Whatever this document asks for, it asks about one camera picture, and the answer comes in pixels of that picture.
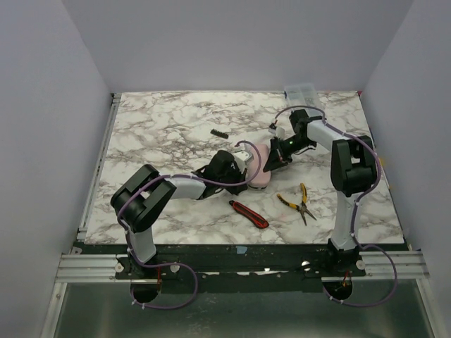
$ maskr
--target pink object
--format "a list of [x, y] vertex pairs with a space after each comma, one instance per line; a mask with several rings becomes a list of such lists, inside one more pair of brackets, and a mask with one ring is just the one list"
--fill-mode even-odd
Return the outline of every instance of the pink object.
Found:
[[[263, 168], [269, 157], [269, 148], [265, 144], [255, 144], [255, 147], [259, 150], [261, 156], [261, 167], [258, 175], [251, 182], [249, 182], [248, 185], [254, 189], [264, 189], [268, 186], [269, 180], [271, 179], [271, 171], [268, 171], [267, 173], [263, 172]], [[252, 155], [254, 155], [254, 159], [248, 167], [247, 174], [249, 177], [252, 177], [253, 174], [255, 174], [259, 166], [259, 157], [257, 156], [257, 153], [253, 148], [251, 148], [251, 152]]]

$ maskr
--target table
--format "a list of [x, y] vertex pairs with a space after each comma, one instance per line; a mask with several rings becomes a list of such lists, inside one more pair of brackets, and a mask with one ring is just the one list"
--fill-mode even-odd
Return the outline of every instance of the table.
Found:
[[[356, 92], [319, 93], [328, 122], [343, 131], [369, 134]], [[268, 125], [286, 107], [281, 92], [141, 92], [124, 93], [104, 159], [99, 187], [87, 221], [87, 244], [124, 244], [125, 235], [110, 206], [114, 192], [145, 163], [160, 173], [190, 173], [208, 164], [219, 150], [247, 139], [267, 143]], [[279, 125], [292, 135], [288, 114]], [[221, 139], [211, 129], [230, 134]], [[276, 198], [299, 203], [305, 183], [307, 226], [300, 214]], [[263, 215], [270, 226], [255, 228], [229, 205], [234, 199]], [[335, 224], [336, 193], [330, 182], [330, 153], [322, 146], [272, 173], [264, 191], [239, 196], [222, 192], [203, 201], [170, 201], [153, 224], [157, 244], [325, 244]], [[402, 243], [402, 231], [385, 177], [364, 205], [359, 240]]]

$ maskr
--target transparent container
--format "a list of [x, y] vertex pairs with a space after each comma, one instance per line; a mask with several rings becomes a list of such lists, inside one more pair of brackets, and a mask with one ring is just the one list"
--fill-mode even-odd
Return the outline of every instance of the transparent container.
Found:
[[[291, 86], [284, 86], [285, 98], [289, 106], [313, 106], [323, 109], [319, 101], [318, 93], [312, 83], [300, 83]], [[307, 109], [310, 116], [321, 115], [318, 111]]]

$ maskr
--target robotic arm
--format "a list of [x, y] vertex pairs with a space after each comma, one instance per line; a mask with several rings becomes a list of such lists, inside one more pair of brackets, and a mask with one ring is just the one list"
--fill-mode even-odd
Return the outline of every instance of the robotic arm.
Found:
[[[356, 198], [368, 190], [376, 181], [376, 162], [366, 147], [330, 129], [318, 115], [309, 115], [306, 110], [290, 114], [290, 123], [295, 135], [283, 139], [284, 132], [275, 123], [270, 125], [277, 136], [271, 139], [271, 150], [264, 165], [264, 171], [276, 170], [292, 162], [291, 155], [318, 143], [331, 152], [330, 178], [337, 190], [338, 205], [335, 228], [329, 239], [328, 254], [333, 264], [341, 261], [356, 261], [359, 247], [352, 235], [359, 228], [361, 208], [354, 210]], [[370, 137], [358, 137], [361, 142], [373, 148]], [[252, 160], [249, 151], [231, 154], [218, 151], [210, 164], [196, 170], [187, 178], [197, 176], [220, 183], [241, 183], [245, 181], [247, 164]], [[111, 205], [116, 215], [122, 211], [131, 196], [136, 194], [150, 180], [159, 176], [151, 165], [141, 167], [112, 197]], [[122, 211], [122, 218], [129, 225], [129, 238], [136, 256], [146, 262], [156, 253], [152, 238], [152, 224], [170, 199], [205, 199], [222, 187], [185, 178], [159, 180], [149, 187], [149, 196], [139, 195]], [[225, 187], [231, 194], [239, 194], [247, 185]]]

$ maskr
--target gray wall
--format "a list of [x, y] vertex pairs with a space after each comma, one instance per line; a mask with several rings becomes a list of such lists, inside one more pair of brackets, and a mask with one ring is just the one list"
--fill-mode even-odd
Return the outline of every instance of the gray wall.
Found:
[[363, 89], [412, 0], [63, 0], [112, 91]]
[[407, 238], [451, 333], [451, 2], [416, 0], [362, 101]]
[[37, 337], [111, 97], [60, 0], [0, 1], [0, 336]]

